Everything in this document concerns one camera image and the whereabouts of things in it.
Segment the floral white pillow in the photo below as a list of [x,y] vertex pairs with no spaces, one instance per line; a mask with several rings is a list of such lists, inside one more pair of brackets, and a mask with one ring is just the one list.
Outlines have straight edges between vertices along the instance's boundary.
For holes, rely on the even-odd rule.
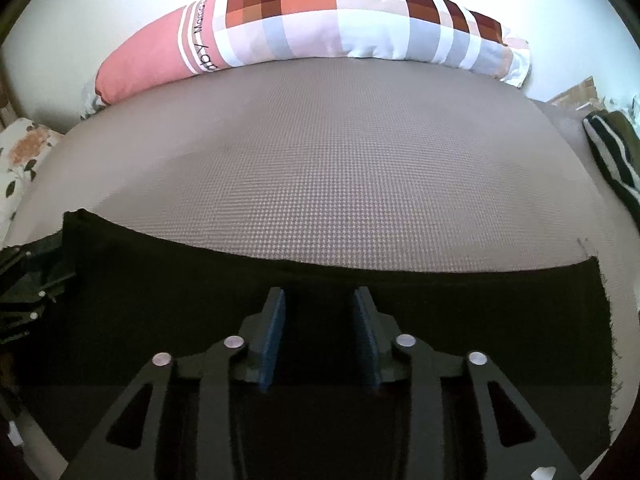
[[18,118],[1,133],[1,245],[15,219],[18,205],[37,177],[41,163],[64,136],[27,118]]

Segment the pink patchwork long pillow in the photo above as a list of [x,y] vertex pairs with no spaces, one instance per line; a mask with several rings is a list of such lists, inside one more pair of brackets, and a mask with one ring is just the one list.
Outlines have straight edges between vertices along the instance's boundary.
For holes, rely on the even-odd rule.
[[296,58],[438,64],[516,88],[532,65],[526,41],[451,0],[195,0],[101,63],[82,116],[174,81]]

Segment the striped dark green garment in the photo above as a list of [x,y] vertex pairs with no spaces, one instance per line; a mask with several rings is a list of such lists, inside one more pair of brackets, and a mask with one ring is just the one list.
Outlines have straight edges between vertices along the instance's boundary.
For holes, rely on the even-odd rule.
[[582,120],[591,154],[605,182],[639,227],[639,137],[626,116],[595,110]]

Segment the black pants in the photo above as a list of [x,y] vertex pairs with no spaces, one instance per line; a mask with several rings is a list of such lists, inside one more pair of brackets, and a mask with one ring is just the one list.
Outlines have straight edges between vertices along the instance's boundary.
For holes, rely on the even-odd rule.
[[579,474],[610,444],[613,335],[596,258],[495,273],[347,269],[190,247],[84,210],[22,246],[61,248],[55,276],[75,278],[39,330],[1,344],[2,388],[67,466],[153,356],[195,356],[239,333],[273,287],[285,319],[267,392],[239,409],[245,479],[395,479],[359,345],[359,287],[434,350],[487,354]]

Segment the brown cardboard box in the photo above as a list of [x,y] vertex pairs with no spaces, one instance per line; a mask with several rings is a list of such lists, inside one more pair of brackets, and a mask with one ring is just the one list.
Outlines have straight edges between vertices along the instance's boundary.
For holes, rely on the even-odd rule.
[[559,93],[548,101],[548,104],[565,108],[566,110],[604,110],[605,106],[598,95],[596,83],[590,76],[579,84]]

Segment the grey textured bed cover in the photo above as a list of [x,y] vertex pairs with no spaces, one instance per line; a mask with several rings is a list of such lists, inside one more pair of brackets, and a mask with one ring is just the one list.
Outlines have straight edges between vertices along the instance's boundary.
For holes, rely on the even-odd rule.
[[318,266],[511,272],[596,258],[612,436],[639,389],[639,230],[582,118],[413,62],[274,62],[168,84],[81,122],[41,163],[6,248],[78,210],[160,240]]

